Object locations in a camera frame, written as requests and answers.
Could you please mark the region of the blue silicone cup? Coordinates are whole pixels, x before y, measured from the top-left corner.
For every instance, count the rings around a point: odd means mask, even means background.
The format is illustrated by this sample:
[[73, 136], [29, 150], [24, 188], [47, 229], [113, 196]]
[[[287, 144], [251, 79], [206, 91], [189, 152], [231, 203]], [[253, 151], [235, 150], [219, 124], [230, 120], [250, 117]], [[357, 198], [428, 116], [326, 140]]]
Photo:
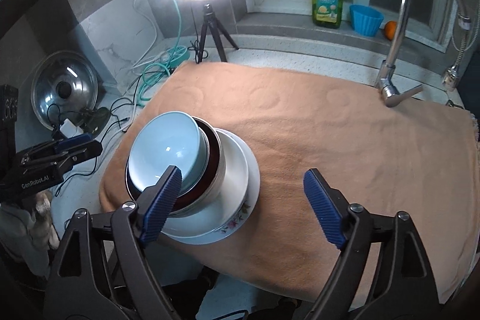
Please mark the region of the blue silicone cup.
[[365, 37], [375, 37], [384, 15], [372, 7], [359, 4], [349, 6], [351, 25], [355, 32]]

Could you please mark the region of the red steel-lined bowl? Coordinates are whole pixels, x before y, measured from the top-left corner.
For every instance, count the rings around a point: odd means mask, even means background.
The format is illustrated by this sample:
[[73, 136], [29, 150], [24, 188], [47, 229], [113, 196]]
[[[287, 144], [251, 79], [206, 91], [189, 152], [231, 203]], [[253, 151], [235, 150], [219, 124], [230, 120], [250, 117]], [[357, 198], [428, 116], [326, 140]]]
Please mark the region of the red steel-lined bowl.
[[134, 200], [157, 183], [168, 168], [181, 171], [181, 190], [172, 212], [184, 214], [212, 193], [224, 171], [220, 138], [201, 118], [170, 111], [149, 121], [136, 136], [128, 154], [125, 182]]

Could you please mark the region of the plain white plate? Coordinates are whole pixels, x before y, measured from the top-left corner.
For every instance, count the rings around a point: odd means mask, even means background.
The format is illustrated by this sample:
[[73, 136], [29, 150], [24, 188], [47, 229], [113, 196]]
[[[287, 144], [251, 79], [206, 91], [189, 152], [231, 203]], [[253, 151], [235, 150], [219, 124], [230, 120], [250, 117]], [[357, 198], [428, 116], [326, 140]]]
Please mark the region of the plain white plate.
[[193, 239], [221, 228], [238, 212], [247, 196], [249, 170], [247, 158], [228, 132], [216, 128], [225, 157], [225, 174], [219, 193], [198, 212], [187, 217], [168, 218], [162, 233], [174, 239]]

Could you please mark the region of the floral plate underneath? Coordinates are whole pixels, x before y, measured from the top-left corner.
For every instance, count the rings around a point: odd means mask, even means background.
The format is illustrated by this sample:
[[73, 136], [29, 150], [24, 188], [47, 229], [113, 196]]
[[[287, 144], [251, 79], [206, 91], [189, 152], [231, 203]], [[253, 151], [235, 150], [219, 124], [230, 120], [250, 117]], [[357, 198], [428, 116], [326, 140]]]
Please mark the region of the floral plate underneath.
[[253, 212], [256, 202], [259, 198], [260, 192], [260, 169], [258, 162], [256, 160], [255, 154], [253, 154], [251, 148], [247, 145], [247, 143], [241, 139], [239, 136], [235, 135], [233, 132], [224, 130], [228, 132], [234, 140], [238, 142], [243, 150], [248, 163], [248, 170], [249, 170], [249, 180], [248, 180], [248, 188], [247, 188], [247, 196], [244, 202], [241, 204], [241, 207], [238, 212], [234, 213], [233, 218], [230, 218], [224, 226], [221, 228], [217, 228], [214, 232], [202, 235], [198, 238], [193, 239], [173, 239], [174, 241], [178, 241], [183, 244], [193, 244], [193, 245], [201, 245], [201, 244], [212, 244], [217, 241], [221, 241], [224, 238], [232, 235], [236, 232], [246, 221], [247, 218], [250, 217], [251, 213]]

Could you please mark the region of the white power adapter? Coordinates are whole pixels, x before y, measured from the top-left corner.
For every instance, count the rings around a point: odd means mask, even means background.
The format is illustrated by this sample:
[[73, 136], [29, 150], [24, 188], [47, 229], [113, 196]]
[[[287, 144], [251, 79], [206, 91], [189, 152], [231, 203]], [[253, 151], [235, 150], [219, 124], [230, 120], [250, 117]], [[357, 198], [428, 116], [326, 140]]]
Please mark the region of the white power adapter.
[[65, 138], [72, 138], [84, 133], [81, 127], [76, 126], [69, 118], [64, 119], [59, 126], [59, 131]]

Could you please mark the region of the peach towel mat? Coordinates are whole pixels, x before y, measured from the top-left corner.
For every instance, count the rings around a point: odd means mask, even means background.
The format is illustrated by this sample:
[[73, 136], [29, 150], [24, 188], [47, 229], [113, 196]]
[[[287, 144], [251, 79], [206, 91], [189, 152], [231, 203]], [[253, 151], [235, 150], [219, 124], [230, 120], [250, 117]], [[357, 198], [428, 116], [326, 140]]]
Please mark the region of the peach towel mat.
[[138, 132], [179, 110], [240, 136], [259, 164], [252, 216], [230, 237], [176, 248], [269, 292], [314, 301], [337, 260], [304, 195], [316, 168], [374, 214], [412, 216], [439, 299], [465, 280], [479, 242], [479, 144], [470, 113], [409, 98], [384, 106], [371, 87], [226, 62], [183, 63], [137, 116], [99, 185], [103, 210], [128, 199], [124, 171]]

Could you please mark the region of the light blue ceramic bowl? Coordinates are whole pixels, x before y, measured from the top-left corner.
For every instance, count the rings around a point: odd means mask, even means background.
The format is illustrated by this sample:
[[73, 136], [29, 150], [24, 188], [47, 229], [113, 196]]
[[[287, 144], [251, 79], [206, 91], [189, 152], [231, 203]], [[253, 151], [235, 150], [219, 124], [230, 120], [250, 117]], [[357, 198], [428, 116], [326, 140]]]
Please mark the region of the light blue ceramic bowl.
[[153, 118], [137, 134], [128, 155], [128, 174], [140, 191], [157, 183], [169, 166], [181, 171], [181, 190], [188, 193], [206, 170], [209, 147], [204, 131], [185, 112]]

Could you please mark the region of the steel pot lid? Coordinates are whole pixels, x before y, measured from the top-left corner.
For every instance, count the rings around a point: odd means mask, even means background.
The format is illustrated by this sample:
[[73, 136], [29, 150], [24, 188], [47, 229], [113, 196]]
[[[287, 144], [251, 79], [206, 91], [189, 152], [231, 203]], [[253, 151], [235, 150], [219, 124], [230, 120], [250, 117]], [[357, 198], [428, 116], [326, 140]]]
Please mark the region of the steel pot lid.
[[79, 123], [82, 110], [94, 109], [97, 95], [97, 74], [88, 60], [62, 50], [49, 55], [34, 72], [30, 102], [38, 121], [53, 130], [65, 118]]

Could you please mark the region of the black tripod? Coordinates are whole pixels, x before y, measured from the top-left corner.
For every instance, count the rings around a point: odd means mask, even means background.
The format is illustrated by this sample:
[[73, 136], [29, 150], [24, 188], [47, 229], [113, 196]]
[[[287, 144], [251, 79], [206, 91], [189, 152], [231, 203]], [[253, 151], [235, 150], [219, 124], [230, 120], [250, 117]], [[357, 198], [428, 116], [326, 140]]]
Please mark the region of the black tripod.
[[204, 59], [203, 52], [205, 50], [205, 43], [208, 32], [210, 32], [210, 35], [212, 36], [221, 62], [228, 62], [221, 37], [224, 37], [235, 50], [239, 50], [239, 47], [233, 40], [233, 37], [231, 37], [230, 34], [227, 32], [221, 21], [219, 21], [219, 19], [216, 17], [216, 13], [214, 12], [211, 4], [205, 4], [202, 10], [203, 22], [200, 31], [199, 46], [197, 53], [195, 54], [195, 62], [199, 64]]

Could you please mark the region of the large steel bowl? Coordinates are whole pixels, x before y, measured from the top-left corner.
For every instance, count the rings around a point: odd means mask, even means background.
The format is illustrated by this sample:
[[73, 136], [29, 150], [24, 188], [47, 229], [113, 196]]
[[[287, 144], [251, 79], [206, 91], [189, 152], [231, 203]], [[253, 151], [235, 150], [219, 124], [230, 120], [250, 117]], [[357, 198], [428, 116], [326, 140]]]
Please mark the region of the large steel bowl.
[[207, 121], [199, 117], [193, 117], [193, 119], [208, 142], [208, 163], [197, 184], [177, 198], [169, 215], [172, 218], [191, 216], [212, 203], [219, 193], [220, 183], [224, 178], [225, 158], [219, 134]]

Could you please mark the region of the orange fruit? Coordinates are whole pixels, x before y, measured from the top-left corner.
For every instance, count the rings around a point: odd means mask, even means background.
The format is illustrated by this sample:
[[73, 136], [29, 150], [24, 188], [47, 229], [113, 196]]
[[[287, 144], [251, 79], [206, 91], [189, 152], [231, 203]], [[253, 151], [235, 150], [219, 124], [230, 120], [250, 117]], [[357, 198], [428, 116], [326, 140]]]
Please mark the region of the orange fruit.
[[394, 20], [391, 20], [385, 23], [383, 28], [383, 34], [387, 40], [394, 39], [396, 28], [397, 28], [397, 22]]

